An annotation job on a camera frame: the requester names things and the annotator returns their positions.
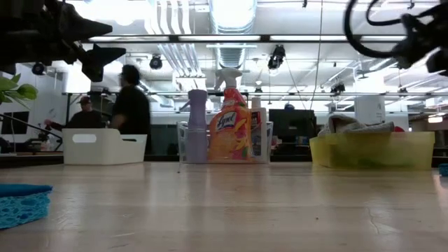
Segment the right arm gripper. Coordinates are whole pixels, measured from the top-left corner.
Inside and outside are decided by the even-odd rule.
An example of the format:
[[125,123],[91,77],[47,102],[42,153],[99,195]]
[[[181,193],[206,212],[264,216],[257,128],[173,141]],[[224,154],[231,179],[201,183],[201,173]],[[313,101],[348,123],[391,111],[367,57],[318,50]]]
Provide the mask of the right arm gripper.
[[428,73],[448,76],[448,10],[427,10],[419,16],[404,14],[400,21],[406,37],[393,47],[398,66],[408,69],[428,56]]

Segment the grey patterned cloth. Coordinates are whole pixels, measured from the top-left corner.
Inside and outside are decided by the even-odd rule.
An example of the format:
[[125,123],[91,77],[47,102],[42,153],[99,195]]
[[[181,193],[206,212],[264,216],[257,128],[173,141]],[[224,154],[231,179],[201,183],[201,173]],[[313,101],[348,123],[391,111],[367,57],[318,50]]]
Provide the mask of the grey patterned cloth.
[[328,118],[318,137],[327,134],[347,133],[347,132],[393,132],[395,125],[393,122],[382,122],[379,124],[366,125],[359,120],[341,114],[334,114]]

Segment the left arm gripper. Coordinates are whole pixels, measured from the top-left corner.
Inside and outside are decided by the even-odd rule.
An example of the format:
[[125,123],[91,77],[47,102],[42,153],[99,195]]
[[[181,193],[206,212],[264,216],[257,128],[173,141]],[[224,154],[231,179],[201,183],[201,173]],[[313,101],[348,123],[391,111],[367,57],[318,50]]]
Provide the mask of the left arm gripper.
[[59,0],[0,0],[0,71],[16,72],[16,64],[37,62],[50,66],[82,60],[82,72],[95,83],[103,81],[104,67],[125,55],[125,48],[97,44],[83,56],[78,41],[102,36],[113,27],[80,16],[74,6]]

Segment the clear plastic bin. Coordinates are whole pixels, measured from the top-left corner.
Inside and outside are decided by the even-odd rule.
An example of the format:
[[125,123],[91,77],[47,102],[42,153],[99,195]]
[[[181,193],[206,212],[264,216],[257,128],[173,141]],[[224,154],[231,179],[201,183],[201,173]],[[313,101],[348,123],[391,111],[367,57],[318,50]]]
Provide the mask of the clear plastic bin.
[[[187,163],[186,162],[186,130],[187,130],[187,124],[188,124],[187,122],[177,122],[177,125],[176,125],[177,139],[178,139],[178,155],[179,155],[179,160],[180,160],[181,163]],[[209,133],[209,130],[206,130],[206,135],[207,135],[207,140],[208,140],[207,162],[206,163],[200,163],[200,164],[207,164],[207,163],[215,163],[215,164],[224,164],[224,163],[237,163],[237,164],[257,163],[257,164],[267,164],[267,163],[270,162],[271,145],[272,145],[272,130],[273,130],[273,123],[272,122],[267,122],[267,162],[266,163],[254,162],[253,155],[250,157],[249,160],[210,160],[208,158],[210,133]]]

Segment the silver air duct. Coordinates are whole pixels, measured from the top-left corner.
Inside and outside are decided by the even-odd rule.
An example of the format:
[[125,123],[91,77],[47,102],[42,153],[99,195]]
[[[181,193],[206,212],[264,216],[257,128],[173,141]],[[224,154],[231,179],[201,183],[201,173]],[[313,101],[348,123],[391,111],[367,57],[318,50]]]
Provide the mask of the silver air duct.
[[[211,28],[214,34],[250,34],[256,18],[258,0],[209,0]],[[239,69],[245,61],[246,49],[231,43],[216,49],[222,68]]]

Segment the white round pillar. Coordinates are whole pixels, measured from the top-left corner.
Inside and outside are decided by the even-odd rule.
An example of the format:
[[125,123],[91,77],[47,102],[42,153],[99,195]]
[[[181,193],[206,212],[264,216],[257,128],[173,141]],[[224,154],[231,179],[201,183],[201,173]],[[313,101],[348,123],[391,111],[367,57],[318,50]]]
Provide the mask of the white round pillar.
[[355,98],[354,106],[355,118],[361,123],[373,125],[386,121],[383,96],[359,96]]

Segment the green plant leaves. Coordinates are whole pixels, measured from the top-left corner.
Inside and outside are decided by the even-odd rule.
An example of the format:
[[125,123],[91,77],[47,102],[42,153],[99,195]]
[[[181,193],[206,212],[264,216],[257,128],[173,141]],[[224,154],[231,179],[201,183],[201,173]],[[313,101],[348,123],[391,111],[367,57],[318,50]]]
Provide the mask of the green plant leaves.
[[0,76],[0,105],[16,102],[29,109],[27,102],[37,98],[38,90],[31,84],[19,84],[21,74],[12,78]]

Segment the green microfibre cloth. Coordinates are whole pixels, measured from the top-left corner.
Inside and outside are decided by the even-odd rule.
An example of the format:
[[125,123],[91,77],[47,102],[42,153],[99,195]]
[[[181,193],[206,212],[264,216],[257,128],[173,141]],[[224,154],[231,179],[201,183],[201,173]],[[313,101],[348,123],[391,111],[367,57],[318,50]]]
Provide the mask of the green microfibre cloth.
[[342,168],[415,168],[421,159],[412,145],[394,141],[350,141],[330,146],[330,164]]

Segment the orange Lysol spray bottle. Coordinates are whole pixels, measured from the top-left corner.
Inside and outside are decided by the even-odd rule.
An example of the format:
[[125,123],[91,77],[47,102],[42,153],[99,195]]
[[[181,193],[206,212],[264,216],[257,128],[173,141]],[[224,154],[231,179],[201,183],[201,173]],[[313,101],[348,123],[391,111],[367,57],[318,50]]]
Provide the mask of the orange Lysol spray bottle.
[[224,68],[216,72],[216,87],[223,83],[223,104],[209,124],[210,139],[208,161],[216,163],[251,162],[251,110],[237,89],[242,72]]

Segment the yellow translucent plastic bin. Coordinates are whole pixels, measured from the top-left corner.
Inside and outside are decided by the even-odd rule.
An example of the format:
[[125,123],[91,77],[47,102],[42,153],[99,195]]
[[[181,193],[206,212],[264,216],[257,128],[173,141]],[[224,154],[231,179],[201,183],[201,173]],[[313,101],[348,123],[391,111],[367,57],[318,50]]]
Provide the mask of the yellow translucent plastic bin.
[[309,140],[311,148],[312,162],[315,165],[341,168],[341,169],[355,169],[333,167],[330,164],[330,146],[335,144],[342,144],[350,141],[364,141],[364,142],[386,142],[394,141],[412,145],[412,150],[418,153],[421,159],[421,166],[415,168],[374,168],[374,169],[430,169],[433,158],[433,148],[435,143],[434,132],[347,132],[328,134],[325,136],[318,136]]

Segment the purple spray bottle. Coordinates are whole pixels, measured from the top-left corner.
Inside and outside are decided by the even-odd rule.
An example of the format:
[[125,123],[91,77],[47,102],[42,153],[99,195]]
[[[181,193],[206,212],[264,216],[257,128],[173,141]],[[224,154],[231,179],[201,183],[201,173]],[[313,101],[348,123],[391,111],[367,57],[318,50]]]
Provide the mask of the purple spray bottle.
[[190,115],[186,130],[185,154],[186,162],[200,164],[207,162],[207,122],[206,102],[208,93],[206,90],[190,90],[188,102],[182,107],[190,107]]

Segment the white cleaner bottle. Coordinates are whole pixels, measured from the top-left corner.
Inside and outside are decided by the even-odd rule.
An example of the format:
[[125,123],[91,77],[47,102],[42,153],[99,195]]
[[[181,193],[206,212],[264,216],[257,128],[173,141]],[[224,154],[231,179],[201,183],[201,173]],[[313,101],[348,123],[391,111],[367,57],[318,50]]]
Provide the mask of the white cleaner bottle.
[[254,162],[267,162],[267,119],[266,108],[261,106],[261,98],[251,99],[251,143]]

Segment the black wall screen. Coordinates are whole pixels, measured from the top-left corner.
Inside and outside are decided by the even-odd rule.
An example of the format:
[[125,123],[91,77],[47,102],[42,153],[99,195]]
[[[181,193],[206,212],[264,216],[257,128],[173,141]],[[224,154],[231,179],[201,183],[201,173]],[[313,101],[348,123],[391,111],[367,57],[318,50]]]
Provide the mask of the black wall screen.
[[0,116],[0,133],[1,134],[26,134],[29,120],[29,112],[6,112],[5,117]]

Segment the black monitor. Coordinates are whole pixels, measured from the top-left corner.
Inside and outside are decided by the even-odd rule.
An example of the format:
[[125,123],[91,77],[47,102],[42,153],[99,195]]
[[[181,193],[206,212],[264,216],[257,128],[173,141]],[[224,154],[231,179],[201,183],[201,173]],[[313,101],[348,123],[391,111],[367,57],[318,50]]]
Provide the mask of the black monitor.
[[273,156],[311,154],[309,140],[317,135],[313,110],[270,109],[269,121],[276,139]]

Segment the white plastic bin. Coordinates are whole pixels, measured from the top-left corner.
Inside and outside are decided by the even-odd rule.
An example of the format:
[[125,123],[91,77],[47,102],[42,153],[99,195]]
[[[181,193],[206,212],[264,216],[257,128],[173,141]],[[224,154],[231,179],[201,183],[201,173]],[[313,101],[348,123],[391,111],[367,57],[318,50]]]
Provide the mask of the white plastic bin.
[[66,165],[125,165],[144,161],[147,136],[116,129],[63,129]]

